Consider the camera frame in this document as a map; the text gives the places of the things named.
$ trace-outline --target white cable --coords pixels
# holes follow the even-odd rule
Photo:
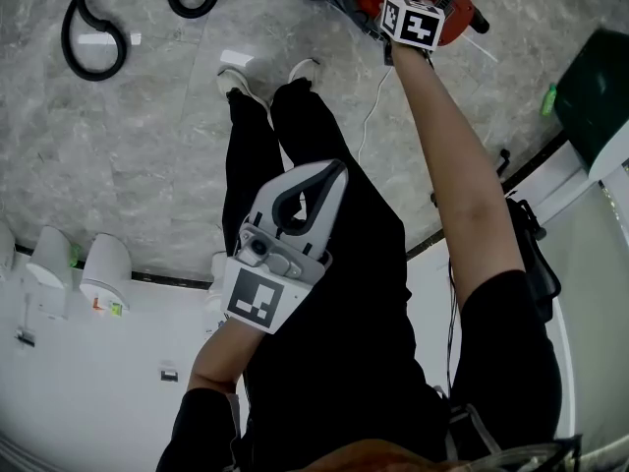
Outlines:
[[[363,141],[361,142],[361,146],[358,149],[358,159],[357,159],[359,164],[361,163],[361,153],[363,152],[363,148],[365,148],[365,143],[367,142],[367,123],[369,122],[370,118],[375,112],[375,109],[377,108],[377,103],[380,101],[380,90],[382,89],[382,85],[384,84],[384,81],[386,81],[386,78],[391,73],[391,70],[393,70],[393,67],[389,68],[388,72],[386,72],[386,74],[384,74],[384,77],[382,77],[380,84],[377,85],[375,103],[373,104],[372,110],[370,110],[370,113],[368,114],[368,116],[365,118],[365,121],[363,122]]]

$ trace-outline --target machine wheel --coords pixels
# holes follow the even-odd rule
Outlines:
[[[487,33],[489,31],[489,21],[481,14],[477,7],[474,8],[474,16],[470,21],[470,26],[476,33]]]

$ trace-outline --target green bottle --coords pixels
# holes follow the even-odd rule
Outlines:
[[[548,116],[552,113],[552,107],[554,105],[554,99],[557,97],[557,86],[551,84],[550,88],[543,97],[542,103],[542,115]]]

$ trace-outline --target forearm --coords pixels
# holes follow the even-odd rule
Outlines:
[[[209,387],[223,393],[233,393],[264,332],[235,319],[207,340],[193,365],[188,389]]]
[[[397,44],[393,61],[418,128],[462,305],[483,281],[523,268],[511,217],[485,148],[434,70],[416,50]]]

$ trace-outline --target person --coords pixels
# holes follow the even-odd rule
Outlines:
[[[414,358],[404,226],[313,92],[316,61],[297,65],[275,94],[273,129],[264,101],[227,69],[217,81],[233,122],[228,254],[258,189],[284,172],[279,144],[295,165],[341,159],[349,182],[327,246],[333,264],[301,306],[273,335],[230,318],[201,349],[159,471],[435,468],[446,460],[451,408],[465,404],[502,449],[553,439],[558,367],[492,163],[425,58],[395,43],[392,57],[438,197],[461,311],[451,397],[427,384]],[[242,437],[230,403],[241,375],[250,403]],[[459,458],[484,454],[471,440]]]

